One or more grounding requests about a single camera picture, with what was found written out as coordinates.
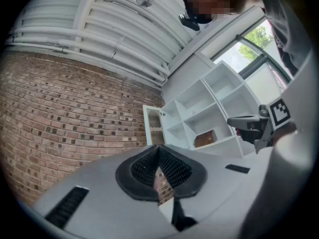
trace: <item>shelf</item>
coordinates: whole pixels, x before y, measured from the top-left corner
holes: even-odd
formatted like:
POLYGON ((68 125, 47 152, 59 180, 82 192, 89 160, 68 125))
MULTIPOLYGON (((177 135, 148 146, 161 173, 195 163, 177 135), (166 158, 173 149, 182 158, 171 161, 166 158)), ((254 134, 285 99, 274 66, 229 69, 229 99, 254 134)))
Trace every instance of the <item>shelf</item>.
POLYGON ((201 114, 203 112, 205 112, 205 110, 210 109, 211 107, 213 107, 214 105, 216 105, 216 103, 212 103, 209 106, 204 107, 203 109, 199 110, 198 112, 196 112, 195 114, 192 114, 191 116, 187 117, 185 120, 189 120, 192 117, 195 117, 198 114, 201 114))
POLYGON ((176 106, 182 120, 199 113, 214 102, 214 97, 201 79, 176 98, 176 106))
POLYGON ((165 116, 162 116, 162 123, 164 128, 168 128, 171 125, 179 123, 180 116, 176 107, 175 100, 169 102, 162 108, 162 111, 165 113, 165 116))
POLYGON ((172 144, 177 147, 189 149, 183 122, 177 123, 166 130, 165 138, 167 144, 172 144))
POLYGON ((216 142, 210 146, 205 146, 205 148, 197 148, 196 151, 223 157, 242 158, 235 136, 227 137, 225 140, 216 142))
POLYGON ((225 117, 217 104, 188 118, 184 125, 191 149, 195 149, 194 140, 196 137, 210 130, 214 130, 217 137, 216 141, 232 136, 225 117))
POLYGON ((258 104, 244 85, 223 98, 221 104, 229 118, 258 113, 258 104))
POLYGON ((214 146, 214 145, 216 145, 216 144, 219 144, 219 143, 228 141, 228 140, 230 140, 230 139, 232 139, 232 138, 235 138, 235 137, 236 137, 236 136, 232 135, 232 136, 230 136, 230 137, 223 138, 223 139, 221 139, 221 140, 219 140, 219 141, 216 141, 216 142, 214 142, 214 143, 211 143, 211 144, 208 144, 208 145, 205 145, 205 146, 201 146, 201 147, 195 148, 194 150, 200 150, 200 149, 204 149, 204 148, 209 148, 209 147, 212 147, 212 146, 214 146))
POLYGON ((222 61, 204 77, 204 81, 212 89, 215 97, 222 100, 242 84, 239 77, 222 61))
POLYGON ((177 122, 177 123, 171 125, 167 130, 174 130, 174 128, 179 127, 181 123, 182 123, 181 121, 177 122))

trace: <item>window frame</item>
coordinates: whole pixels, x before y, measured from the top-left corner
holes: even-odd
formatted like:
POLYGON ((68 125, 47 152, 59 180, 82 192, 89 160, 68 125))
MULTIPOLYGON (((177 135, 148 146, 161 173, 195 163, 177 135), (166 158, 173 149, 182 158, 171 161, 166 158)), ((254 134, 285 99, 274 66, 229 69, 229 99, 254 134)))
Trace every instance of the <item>window frame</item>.
POLYGON ((250 27, 248 27, 244 32, 241 34, 237 34, 235 39, 233 39, 231 42, 229 42, 227 45, 225 45, 220 51, 218 51, 214 56, 210 58, 211 61, 215 61, 217 58, 219 58, 221 55, 226 53, 230 48, 232 48, 236 43, 240 42, 243 45, 246 45, 248 48, 253 50, 257 53, 258 57, 252 61, 249 65, 247 65, 243 70, 239 72, 239 75, 243 79, 247 79, 250 75, 252 75, 256 70, 258 70, 260 63, 263 61, 264 63, 269 63, 276 72, 280 75, 280 77, 283 79, 285 84, 287 85, 291 80, 291 76, 287 73, 286 69, 284 69, 272 56, 270 56, 264 49, 257 46, 255 43, 251 42, 245 36, 250 33, 252 30, 254 30, 256 27, 258 27, 260 24, 262 24, 267 18, 263 16, 258 21, 256 21, 254 24, 252 24, 250 27))

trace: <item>black vent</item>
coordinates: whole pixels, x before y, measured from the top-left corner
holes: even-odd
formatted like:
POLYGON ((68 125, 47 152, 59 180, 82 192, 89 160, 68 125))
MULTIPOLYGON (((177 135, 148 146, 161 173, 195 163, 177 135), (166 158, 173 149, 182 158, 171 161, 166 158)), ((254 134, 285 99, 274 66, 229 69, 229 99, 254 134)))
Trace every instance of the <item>black vent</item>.
POLYGON ((248 173, 250 170, 250 168, 242 167, 242 166, 238 166, 238 165, 227 165, 225 168, 239 172, 239 173, 248 173))
POLYGON ((167 146, 153 145, 123 161, 116 169, 116 180, 132 198, 158 202, 159 195, 154 189, 158 167, 172 186, 175 199, 195 196, 207 178, 200 163, 167 146))
POLYGON ((74 187, 45 217, 45 219, 58 228, 64 228, 79 205, 88 194, 89 190, 74 187))
POLYGON ((153 187, 155 174, 159 167, 158 149, 153 150, 132 165, 132 175, 139 182, 153 187))
POLYGON ((172 188, 182 184, 192 174, 191 166, 177 159, 163 148, 159 149, 159 161, 160 168, 172 188))

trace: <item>white shelf unit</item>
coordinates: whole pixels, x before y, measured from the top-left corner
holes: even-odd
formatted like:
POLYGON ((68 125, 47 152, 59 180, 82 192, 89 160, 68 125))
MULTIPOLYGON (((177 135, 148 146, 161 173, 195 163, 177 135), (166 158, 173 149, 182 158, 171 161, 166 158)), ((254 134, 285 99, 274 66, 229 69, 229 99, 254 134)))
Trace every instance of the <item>white shelf unit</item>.
POLYGON ((222 100, 243 84, 239 77, 238 74, 233 73, 232 69, 227 67, 222 61, 203 78, 211 88, 215 98, 222 100))
POLYGON ((181 148, 189 149, 189 143, 187 140, 183 122, 180 122, 167 129, 167 131, 165 132, 165 138, 167 144, 172 144, 181 148))
POLYGON ((161 108, 145 106, 144 117, 147 118, 146 123, 146 139, 148 144, 164 144, 164 132, 162 120, 160 116, 161 108))
POLYGON ((185 121, 190 149, 195 149, 194 141, 200 134, 213 130, 215 141, 230 137, 233 133, 226 123, 219 106, 215 103, 185 121))
POLYGON ((215 103, 215 99, 202 80, 195 82, 176 99, 182 120, 188 119, 215 103))
MULTIPOLYGON (((210 72, 189 86, 162 109, 160 114, 166 144, 198 152, 243 158, 255 149, 243 142, 227 124, 235 116, 256 114, 259 102, 245 81, 221 61, 210 72), (215 142, 194 147, 194 140, 202 133, 213 130, 215 142)), ((147 110, 144 119, 148 144, 152 144, 147 110)))

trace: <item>person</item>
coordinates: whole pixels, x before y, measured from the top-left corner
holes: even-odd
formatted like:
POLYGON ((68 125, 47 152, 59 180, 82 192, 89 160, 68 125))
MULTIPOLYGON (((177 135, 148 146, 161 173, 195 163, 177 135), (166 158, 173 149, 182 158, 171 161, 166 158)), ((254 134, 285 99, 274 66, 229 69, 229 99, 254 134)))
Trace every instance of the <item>person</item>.
POLYGON ((289 0, 183 0, 187 16, 195 23, 206 24, 214 18, 243 13, 256 5, 265 13, 285 67, 294 76, 311 50, 311 41, 296 15, 302 1, 289 0))

